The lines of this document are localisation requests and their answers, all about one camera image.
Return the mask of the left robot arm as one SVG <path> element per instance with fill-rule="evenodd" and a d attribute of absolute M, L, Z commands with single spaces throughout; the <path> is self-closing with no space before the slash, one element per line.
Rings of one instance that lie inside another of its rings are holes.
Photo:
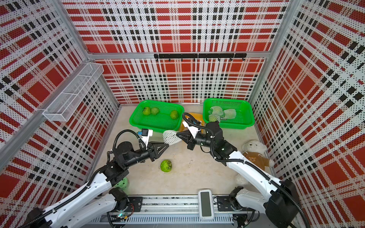
<path fill-rule="evenodd" d="M 176 132 L 163 132 L 162 142 L 152 142 L 153 131 L 142 129 L 130 131 L 138 140 L 140 148 L 134 150 L 130 142 L 118 143 L 119 137 L 127 130 L 119 132 L 112 150 L 107 154 L 107 163 L 97 169 L 90 180 L 69 196 L 45 208 L 34 208 L 28 215 L 24 228 L 80 228 L 90 220 L 115 210 L 124 211 L 131 207 L 128 195 L 117 186 L 129 174 L 129 167 L 146 160 L 155 161 L 178 142 Z"/>

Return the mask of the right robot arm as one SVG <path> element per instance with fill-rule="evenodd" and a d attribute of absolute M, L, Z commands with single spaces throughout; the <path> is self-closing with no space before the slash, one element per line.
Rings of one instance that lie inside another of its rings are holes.
<path fill-rule="evenodd" d="M 299 214 L 305 227 L 310 227 L 300 205 L 296 187 L 291 181 L 282 181 L 268 174 L 246 158 L 224 139 L 218 122 L 201 126 L 189 113 L 183 113 L 182 118 L 187 130 L 177 133 L 176 136 L 187 144 L 189 150 L 193 150 L 196 145 L 208 147 L 209 154 L 215 161 L 236 171 L 257 189 L 257 192 L 243 187 L 234 189 L 230 195 L 230 204 L 235 210 L 250 208 L 266 214 L 278 228 L 293 227 L 292 221 Z"/>

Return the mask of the green basket with apples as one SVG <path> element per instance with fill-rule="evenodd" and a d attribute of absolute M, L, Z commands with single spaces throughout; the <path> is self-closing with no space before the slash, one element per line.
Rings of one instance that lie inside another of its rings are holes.
<path fill-rule="evenodd" d="M 147 106 L 150 108 L 159 108 L 159 114 L 155 116 L 152 114 L 149 116 L 143 115 L 142 110 Z M 179 118 L 176 120 L 170 118 L 170 113 L 173 110 L 177 110 L 179 113 Z M 180 104 L 145 100 L 138 104 L 138 106 L 135 108 L 134 112 L 130 116 L 129 122 L 132 126 L 139 129 L 147 128 L 159 133 L 162 133 L 166 130 L 177 131 L 180 128 L 183 113 L 184 107 Z"/>

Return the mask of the yellow tray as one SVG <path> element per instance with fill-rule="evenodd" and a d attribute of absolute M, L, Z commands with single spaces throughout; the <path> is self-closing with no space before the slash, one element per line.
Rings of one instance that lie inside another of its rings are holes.
<path fill-rule="evenodd" d="M 190 123 L 205 126 L 203 115 L 199 114 L 199 113 L 184 113 L 183 114 L 183 120 L 185 122 L 187 122 L 186 120 L 188 120 Z"/>

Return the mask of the empty green basket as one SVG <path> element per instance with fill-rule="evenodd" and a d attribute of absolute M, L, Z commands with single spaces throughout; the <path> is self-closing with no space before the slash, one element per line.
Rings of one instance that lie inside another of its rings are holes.
<path fill-rule="evenodd" d="M 218 121 L 221 128 L 243 130 L 255 124 L 252 106 L 244 100 L 208 98 L 202 115 L 206 123 Z"/>

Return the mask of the plush toy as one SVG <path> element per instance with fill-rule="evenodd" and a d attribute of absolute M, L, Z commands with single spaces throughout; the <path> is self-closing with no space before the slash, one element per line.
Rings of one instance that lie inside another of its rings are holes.
<path fill-rule="evenodd" d="M 265 170 L 266 167 L 274 166 L 274 161 L 265 156 L 267 151 L 266 145 L 260 141 L 248 141 L 241 148 L 243 155 L 262 170 Z"/>

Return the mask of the white timer device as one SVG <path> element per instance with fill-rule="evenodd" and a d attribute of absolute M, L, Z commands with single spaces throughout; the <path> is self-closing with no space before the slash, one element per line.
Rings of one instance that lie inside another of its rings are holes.
<path fill-rule="evenodd" d="M 213 195 L 210 190 L 198 192 L 199 217 L 201 220 L 214 219 Z"/>

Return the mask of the black hook rail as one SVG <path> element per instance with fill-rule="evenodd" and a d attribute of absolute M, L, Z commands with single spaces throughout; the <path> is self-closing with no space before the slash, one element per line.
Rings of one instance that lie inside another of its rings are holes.
<path fill-rule="evenodd" d="M 245 59 L 247 53 L 185 53 L 185 54 L 154 54 L 155 59 Z"/>

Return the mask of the clear wall shelf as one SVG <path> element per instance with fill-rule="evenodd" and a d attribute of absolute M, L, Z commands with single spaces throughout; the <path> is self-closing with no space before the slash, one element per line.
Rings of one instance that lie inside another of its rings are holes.
<path fill-rule="evenodd" d="M 101 64 L 85 64 L 63 91 L 44 110 L 43 116 L 49 121 L 69 121 L 103 72 L 104 69 Z"/>

